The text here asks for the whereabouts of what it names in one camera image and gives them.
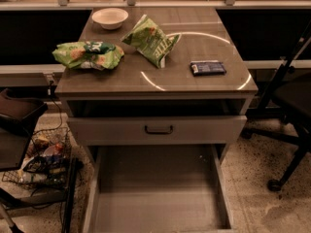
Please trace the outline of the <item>white ceramic bowl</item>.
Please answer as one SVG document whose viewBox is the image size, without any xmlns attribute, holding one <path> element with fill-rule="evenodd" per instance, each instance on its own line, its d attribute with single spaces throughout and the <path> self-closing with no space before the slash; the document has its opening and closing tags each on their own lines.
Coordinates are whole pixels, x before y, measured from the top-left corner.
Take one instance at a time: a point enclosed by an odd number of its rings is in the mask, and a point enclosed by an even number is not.
<svg viewBox="0 0 311 233">
<path fill-rule="evenodd" d="M 94 12 L 91 18 L 102 28 L 115 30 L 120 28 L 127 20 L 128 12 L 119 8 L 107 8 Z"/>
</svg>

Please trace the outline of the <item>black office chair right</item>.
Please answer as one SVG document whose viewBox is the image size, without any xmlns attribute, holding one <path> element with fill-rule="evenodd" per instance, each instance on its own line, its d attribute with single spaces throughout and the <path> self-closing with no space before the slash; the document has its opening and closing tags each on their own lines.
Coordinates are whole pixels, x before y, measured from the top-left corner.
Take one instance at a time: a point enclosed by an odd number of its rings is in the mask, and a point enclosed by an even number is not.
<svg viewBox="0 0 311 233">
<path fill-rule="evenodd" d="M 289 54 L 276 71 L 272 81 L 264 90 L 256 107 L 258 113 L 263 113 L 269 101 L 277 105 L 284 113 L 285 119 L 294 127 L 297 136 L 272 132 L 263 129 L 247 128 L 241 136 L 250 139 L 253 134 L 269 137 L 278 141 L 297 145 L 294 158 L 280 180 L 269 180 L 267 188 L 278 192 L 287 182 L 295 168 L 307 152 L 311 151 L 311 74 L 307 73 L 285 84 L 280 84 L 286 73 L 293 68 L 296 60 L 311 43 L 311 22 L 309 22 L 299 37 L 293 51 Z"/>
</svg>

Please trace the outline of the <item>dark blue snack bar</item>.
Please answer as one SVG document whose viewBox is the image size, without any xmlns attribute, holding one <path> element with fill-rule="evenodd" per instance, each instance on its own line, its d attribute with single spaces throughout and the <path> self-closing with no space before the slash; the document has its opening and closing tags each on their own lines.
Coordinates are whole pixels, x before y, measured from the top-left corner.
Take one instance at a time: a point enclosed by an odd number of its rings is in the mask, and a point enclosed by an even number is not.
<svg viewBox="0 0 311 233">
<path fill-rule="evenodd" d="M 190 69 L 194 76 L 216 76 L 226 74 L 223 63 L 217 60 L 192 61 L 190 63 Z"/>
</svg>

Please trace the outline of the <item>upright green chip bag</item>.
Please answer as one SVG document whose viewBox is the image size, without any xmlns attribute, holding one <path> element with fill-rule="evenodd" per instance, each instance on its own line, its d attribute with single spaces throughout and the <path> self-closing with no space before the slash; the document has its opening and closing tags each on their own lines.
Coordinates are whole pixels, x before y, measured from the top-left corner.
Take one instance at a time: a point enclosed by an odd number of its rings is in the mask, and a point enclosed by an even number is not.
<svg viewBox="0 0 311 233">
<path fill-rule="evenodd" d="M 165 67 L 165 57 L 179 42 L 179 33 L 167 36 L 147 15 L 142 15 L 135 26 L 121 41 L 136 48 L 145 58 L 161 69 Z"/>
</svg>

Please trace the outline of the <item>grey drawer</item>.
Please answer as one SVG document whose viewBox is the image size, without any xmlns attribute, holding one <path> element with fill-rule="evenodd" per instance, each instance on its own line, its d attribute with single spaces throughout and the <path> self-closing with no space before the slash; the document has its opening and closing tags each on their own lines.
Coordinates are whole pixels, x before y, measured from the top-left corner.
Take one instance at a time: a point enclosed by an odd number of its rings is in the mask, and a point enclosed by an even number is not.
<svg viewBox="0 0 311 233">
<path fill-rule="evenodd" d="M 236 233 L 215 148 L 101 147 L 83 233 Z"/>
<path fill-rule="evenodd" d="M 245 116 L 70 117 L 82 146 L 192 145 L 234 143 Z"/>
</svg>

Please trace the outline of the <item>crumpled green chip bag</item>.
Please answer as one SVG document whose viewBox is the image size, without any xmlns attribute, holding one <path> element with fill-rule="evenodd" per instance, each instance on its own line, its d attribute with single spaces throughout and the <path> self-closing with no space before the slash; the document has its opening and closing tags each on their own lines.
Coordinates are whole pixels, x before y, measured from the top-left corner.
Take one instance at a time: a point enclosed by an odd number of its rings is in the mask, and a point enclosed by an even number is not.
<svg viewBox="0 0 311 233">
<path fill-rule="evenodd" d="M 64 43 L 52 52 L 54 59 L 69 69 L 96 69 L 103 71 L 116 68 L 124 56 L 121 47 L 105 42 Z"/>
</svg>

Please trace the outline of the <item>black chair left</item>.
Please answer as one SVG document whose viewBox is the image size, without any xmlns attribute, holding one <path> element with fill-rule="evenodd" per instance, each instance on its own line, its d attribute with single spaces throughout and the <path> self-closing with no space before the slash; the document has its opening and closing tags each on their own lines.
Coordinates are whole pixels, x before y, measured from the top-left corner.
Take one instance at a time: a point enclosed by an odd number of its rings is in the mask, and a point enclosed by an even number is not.
<svg viewBox="0 0 311 233">
<path fill-rule="evenodd" d="M 48 109 L 37 98 L 16 97 L 5 88 L 0 92 L 0 171 L 20 168 L 39 117 Z"/>
</svg>

